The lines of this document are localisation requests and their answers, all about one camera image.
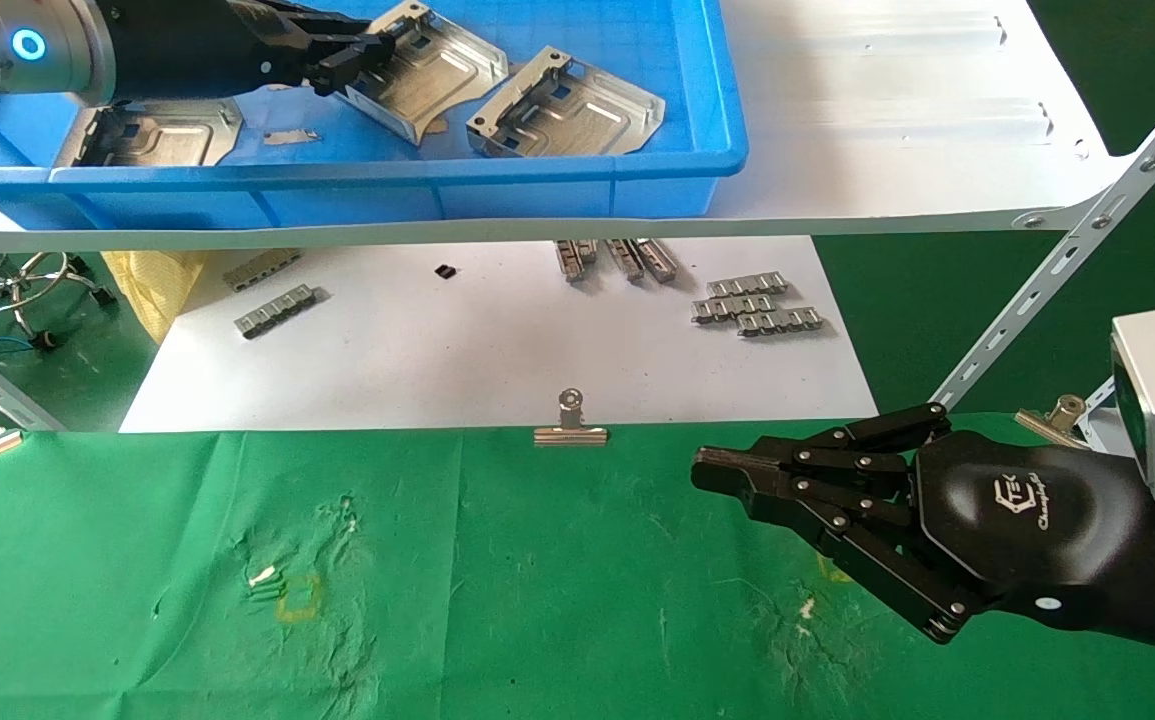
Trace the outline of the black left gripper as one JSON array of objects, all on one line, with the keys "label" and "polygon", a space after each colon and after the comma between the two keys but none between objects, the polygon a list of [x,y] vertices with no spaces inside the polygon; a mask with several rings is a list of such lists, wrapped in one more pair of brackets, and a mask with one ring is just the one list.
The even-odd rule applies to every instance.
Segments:
[{"label": "black left gripper", "polygon": [[[274,86],[329,96],[388,64],[371,20],[288,1],[103,1],[112,101],[211,99]],[[269,58],[270,46],[306,46]]]}]

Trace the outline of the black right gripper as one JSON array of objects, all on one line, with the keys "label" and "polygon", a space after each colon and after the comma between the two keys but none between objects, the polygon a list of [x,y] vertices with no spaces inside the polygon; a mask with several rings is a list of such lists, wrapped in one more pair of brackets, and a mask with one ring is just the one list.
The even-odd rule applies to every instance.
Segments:
[{"label": "black right gripper", "polygon": [[[964,582],[906,528],[860,506],[748,497],[747,515],[791,529],[933,643],[955,639],[979,607],[1061,630],[1106,626],[1109,571],[1150,502],[1134,461],[949,430],[946,407],[917,404],[806,438],[701,447],[692,484],[736,497],[769,492],[774,480],[787,478],[792,487],[818,483],[896,500],[910,492],[915,473],[921,530]],[[907,455],[917,448],[912,470]]]}]

